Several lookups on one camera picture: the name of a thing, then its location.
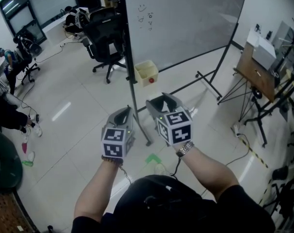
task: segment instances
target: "black office chair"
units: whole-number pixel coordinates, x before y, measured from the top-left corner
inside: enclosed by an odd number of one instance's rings
[[[83,31],[92,42],[90,45],[88,39],[84,39],[83,45],[87,48],[90,57],[101,63],[93,68],[93,72],[96,72],[97,68],[109,65],[106,82],[110,83],[109,75],[113,65],[126,68],[124,64],[119,63],[123,58],[121,15],[115,13],[113,8],[98,10],[91,14],[90,22]],[[110,44],[114,44],[116,53],[110,53]]]
[[[35,41],[36,38],[28,30],[17,33],[13,39],[13,42],[17,44],[16,49],[19,51],[18,54],[23,60],[23,65],[25,65],[23,69],[25,75],[21,82],[22,85],[24,85],[24,80],[26,78],[29,79],[29,82],[34,82],[35,80],[32,79],[31,73],[35,70],[40,71],[40,68],[37,67],[37,63],[29,67],[29,64],[32,62],[32,57],[38,56],[42,52],[41,47],[36,44]]]

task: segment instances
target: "bracelet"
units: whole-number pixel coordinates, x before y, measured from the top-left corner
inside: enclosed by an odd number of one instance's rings
[[[102,160],[114,163],[114,164],[116,164],[118,166],[123,165],[123,159],[121,159],[121,158],[105,157],[104,155],[102,155]]]

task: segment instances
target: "small box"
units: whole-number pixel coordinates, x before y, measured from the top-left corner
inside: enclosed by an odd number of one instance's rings
[[[192,119],[185,111],[172,112],[157,118],[158,133],[169,144],[192,139]]]
[[[261,36],[258,37],[257,43],[254,47],[253,59],[266,70],[270,69],[273,62],[277,59],[272,44]]]
[[[145,87],[158,80],[159,71],[151,60],[147,60],[134,66],[134,74],[136,81]]]
[[[130,134],[127,142],[125,142],[126,134]],[[103,156],[123,159],[129,152],[133,142],[133,131],[127,132],[125,129],[106,128],[102,138]]]

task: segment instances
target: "white printer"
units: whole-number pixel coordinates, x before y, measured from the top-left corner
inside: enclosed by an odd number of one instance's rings
[[[277,59],[271,42],[253,30],[249,32],[247,42],[254,47],[253,59],[265,69],[270,69],[273,62]]]

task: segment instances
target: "person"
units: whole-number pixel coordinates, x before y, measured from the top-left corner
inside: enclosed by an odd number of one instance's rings
[[[69,14],[66,17],[64,24],[65,31],[72,34],[74,36],[74,40],[80,39],[80,35],[82,35],[83,30],[76,25],[76,14],[78,12],[82,12],[86,15],[87,12],[83,9],[73,9],[71,6],[67,6],[64,11]]]
[[[16,76],[23,71],[26,64],[24,61],[18,60],[14,52],[0,48],[0,57],[5,57],[8,66],[5,68],[4,73],[7,77],[10,86],[10,93],[13,95],[16,88]]]
[[[274,232],[269,214],[246,194],[227,166],[191,141],[174,149],[217,203],[202,199],[172,177],[149,175],[129,186],[112,214],[104,214],[123,161],[102,156],[103,162],[76,202],[72,233]]]
[[[26,127],[26,125],[33,128],[36,135],[41,137],[42,129],[39,124],[32,122],[24,113],[16,111],[15,107],[10,105],[0,95],[0,126],[7,129],[20,130],[23,133],[23,142],[27,143],[31,130],[30,127]]]

